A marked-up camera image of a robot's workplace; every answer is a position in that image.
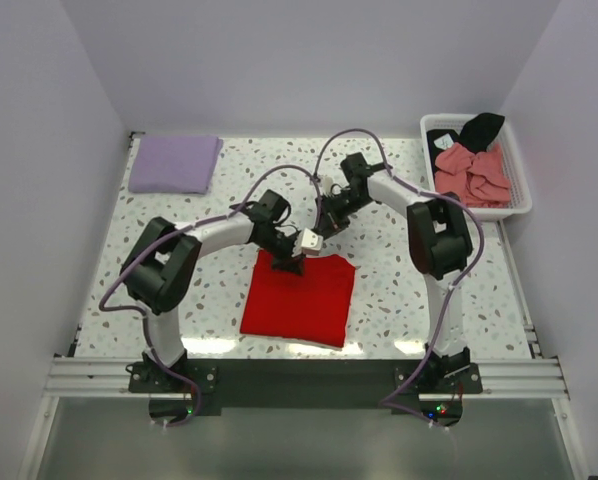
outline folded purple towel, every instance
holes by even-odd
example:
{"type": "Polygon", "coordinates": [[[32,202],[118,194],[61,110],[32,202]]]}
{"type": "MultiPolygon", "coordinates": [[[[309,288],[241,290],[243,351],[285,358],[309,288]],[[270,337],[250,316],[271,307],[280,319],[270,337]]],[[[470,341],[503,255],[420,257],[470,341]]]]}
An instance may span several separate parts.
{"type": "Polygon", "coordinates": [[[133,193],[206,193],[223,140],[217,137],[141,137],[130,172],[133,193]]]}

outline white wall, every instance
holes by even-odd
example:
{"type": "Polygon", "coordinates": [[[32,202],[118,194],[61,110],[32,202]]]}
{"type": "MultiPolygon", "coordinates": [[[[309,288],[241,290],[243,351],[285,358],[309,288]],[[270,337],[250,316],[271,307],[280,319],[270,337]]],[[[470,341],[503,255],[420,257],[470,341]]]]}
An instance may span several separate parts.
{"type": "Polygon", "coordinates": [[[535,205],[509,223],[515,258],[598,472],[598,0],[561,2],[504,111],[535,205]]]}
{"type": "Polygon", "coordinates": [[[125,144],[58,0],[0,0],[0,480],[74,335],[125,144]]]}
{"type": "Polygon", "coordinates": [[[418,134],[498,110],[558,0],[63,0],[135,130],[418,134]]]}

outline gray floor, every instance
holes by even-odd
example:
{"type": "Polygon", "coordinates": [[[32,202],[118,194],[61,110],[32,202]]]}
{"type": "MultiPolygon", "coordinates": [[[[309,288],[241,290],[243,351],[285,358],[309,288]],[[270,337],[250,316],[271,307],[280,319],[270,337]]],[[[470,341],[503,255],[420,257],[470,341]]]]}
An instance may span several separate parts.
{"type": "Polygon", "coordinates": [[[448,434],[388,411],[226,410],[163,432],[145,400],[71,399],[39,478],[573,478],[550,401],[472,401],[452,433],[456,463],[448,434]]]}

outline plastic basket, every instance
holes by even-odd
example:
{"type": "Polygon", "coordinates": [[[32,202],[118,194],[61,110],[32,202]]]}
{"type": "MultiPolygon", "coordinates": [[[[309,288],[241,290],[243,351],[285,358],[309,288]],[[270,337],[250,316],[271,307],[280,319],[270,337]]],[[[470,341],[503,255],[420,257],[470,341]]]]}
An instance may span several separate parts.
{"type": "MultiPolygon", "coordinates": [[[[432,161],[428,151],[428,138],[426,132],[436,128],[453,129],[457,133],[461,131],[464,124],[474,118],[475,115],[458,115],[450,113],[440,113],[435,115],[426,115],[421,119],[421,138],[423,140],[423,153],[426,158],[426,172],[430,188],[434,188],[435,179],[432,173],[432,161]]],[[[503,124],[499,135],[495,139],[503,151],[503,172],[512,183],[510,190],[511,202],[504,208],[473,208],[477,218],[483,221],[501,220],[510,215],[527,213],[532,208],[530,190],[528,182],[523,174],[521,154],[519,147],[512,133],[508,121],[503,124]]]]}

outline speckled tabletop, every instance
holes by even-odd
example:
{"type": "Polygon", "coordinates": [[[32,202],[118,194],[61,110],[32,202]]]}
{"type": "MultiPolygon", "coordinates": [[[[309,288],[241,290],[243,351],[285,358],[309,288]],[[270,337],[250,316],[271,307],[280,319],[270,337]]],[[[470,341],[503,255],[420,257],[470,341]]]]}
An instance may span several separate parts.
{"type": "MultiPolygon", "coordinates": [[[[139,357],[144,347],[141,325],[132,313],[101,313],[97,303],[119,272],[144,225],[155,216],[193,221],[227,212],[254,181],[281,163],[312,170],[324,139],[227,138],[205,196],[137,194],[127,191],[128,176],[139,141],[131,149],[112,222],[96,276],[82,315],[76,356],[139,357]]],[[[391,164],[402,177],[428,187],[421,142],[384,141],[391,164]]],[[[365,139],[335,141],[320,173],[343,182],[338,168],[346,154],[362,151],[370,163],[380,161],[376,147],[365,139]]],[[[278,191],[295,207],[290,222],[298,227],[314,222],[314,190],[301,173],[273,174],[261,186],[278,191]]],[[[530,358],[523,316],[495,223],[485,223],[485,253],[466,278],[464,328],[474,358],[530,358]]],[[[477,238],[471,227],[473,242],[477,238]]],[[[423,278],[410,262],[406,222],[384,205],[372,205],[356,215],[351,227],[330,239],[324,255],[339,254],[357,267],[343,349],[322,348],[298,341],[239,333],[256,258],[256,247],[232,247],[197,263],[188,295],[180,305],[181,333],[189,356],[223,358],[420,358],[429,327],[423,278]]],[[[124,289],[110,304],[127,303],[124,289]]]]}

